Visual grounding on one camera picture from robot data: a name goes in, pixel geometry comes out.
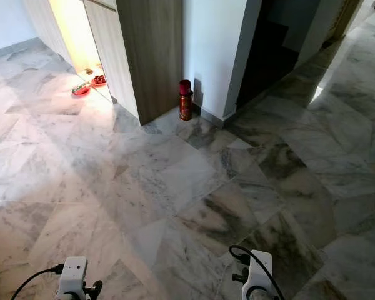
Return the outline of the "grey wooden cabinet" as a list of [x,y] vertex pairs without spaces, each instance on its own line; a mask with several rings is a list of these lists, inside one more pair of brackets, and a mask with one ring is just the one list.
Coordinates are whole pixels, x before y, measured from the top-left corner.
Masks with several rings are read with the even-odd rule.
[[141,125],[178,106],[183,0],[21,0],[37,36]]

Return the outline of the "red metal canister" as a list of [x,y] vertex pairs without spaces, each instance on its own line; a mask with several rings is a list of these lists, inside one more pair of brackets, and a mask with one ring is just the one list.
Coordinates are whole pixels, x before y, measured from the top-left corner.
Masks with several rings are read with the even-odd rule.
[[182,121],[191,120],[191,108],[193,107],[193,90],[190,80],[179,81],[179,117]]

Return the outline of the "red plate with green item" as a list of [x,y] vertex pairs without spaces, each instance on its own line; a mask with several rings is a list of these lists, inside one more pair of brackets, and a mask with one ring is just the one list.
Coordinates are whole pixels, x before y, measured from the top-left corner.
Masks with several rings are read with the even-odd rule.
[[84,82],[71,89],[71,94],[76,97],[82,97],[89,94],[91,91],[91,84]]

